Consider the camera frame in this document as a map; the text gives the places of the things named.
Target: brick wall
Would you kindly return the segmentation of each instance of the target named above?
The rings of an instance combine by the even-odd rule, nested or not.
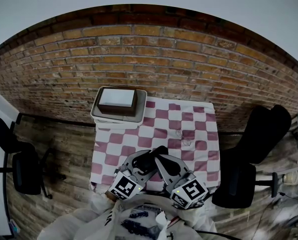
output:
[[[242,131],[255,105],[298,113],[298,61],[248,29],[190,10],[89,8],[0,45],[0,94],[22,113],[90,123],[105,85],[212,102],[220,131]]]

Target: table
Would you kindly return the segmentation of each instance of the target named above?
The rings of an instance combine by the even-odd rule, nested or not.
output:
[[[96,132],[90,180],[111,185],[114,171],[139,150],[166,146],[182,159],[208,188],[220,184],[220,152],[214,107],[209,102],[148,97],[144,121],[137,129],[99,129]],[[161,191],[155,174],[147,190]]]

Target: black office chair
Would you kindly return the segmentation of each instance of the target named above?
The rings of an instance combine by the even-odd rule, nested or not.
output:
[[[252,164],[262,162],[290,126],[291,116],[284,107],[254,108],[236,147],[220,152],[221,185],[214,192],[212,203],[224,208],[247,208],[252,203],[255,185],[270,186],[271,196],[276,197],[278,175],[274,172],[272,180],[256,181]]]
[[[11,130],[0,118],[0,147],[7,154],[16,153],[12,158],[12,168],[1,168],[0,173],[12,173],[15,190],[22,194],[38,195],[41,189],[45,197],[52,199],[51,194],[47,194],[44,187],[43,175],[54,176],[60,180],[66,179],[65,175],[52,172],[44,172],[46,159],[54,152],[49,148],[39,161],[38,154],[32,144],[20,142],[12,134]]]

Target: floor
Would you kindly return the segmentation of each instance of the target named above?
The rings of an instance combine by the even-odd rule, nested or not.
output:
[[[12,174],[7,176],[7,199],[10,217],[21,228],[17,239],[33,240],[39,232],[57,217],[85,207],[92,195],[88,189],[95,131],[92,127],[57,123],[23,116],[16,125],[18,139],[32,143],[38,154],[52,147],[55,155],[48,158],[48,167],[66,175],[66,180],[45,180],[53,195],[49,200],[42,195],[24,195],[13,187]],[[220,149],[233,147],[240,135],[220,135]],[[290,134],[257,166],[258,175],[281,172],[298,167],[298,147]],[[247,209],[225,209],[215,206],[209,199],[206,212],[216,223],[218,232],[244,240],[286,239],[288,230],[282,222],[298,214],[298,206],[289,210],[273,206],[269,189],[256,189],[253,203]]]

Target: black chair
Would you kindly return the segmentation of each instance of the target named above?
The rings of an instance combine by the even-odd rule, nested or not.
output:
[[[288,111],[276,105],[269,110],[253,109],[245,132],[236,147],[220,152],[221,185],[214,192],[212,203],[224,208],[247,208],[251,205],[255,185],[270,186],[272,197],[278,193],[278,175],[272,180],[256,181],[256,168],[291,126]]]
[[[0,118],[0,147],[7,154],[13,154],[12,168],[0,167],[0,173],[12,173],[15,190],[22,194],[38,195],[41,189],[45,197],[52,199],[51,194],[47,194],[44,187],[43,175],[57,177],[60,180],[66,179],[65,175],[52,172],[44,172],[46,159],[54,152],[49,148],[39,161],[38,154],[32,144],[20,142],[12,134],[11,130]]]

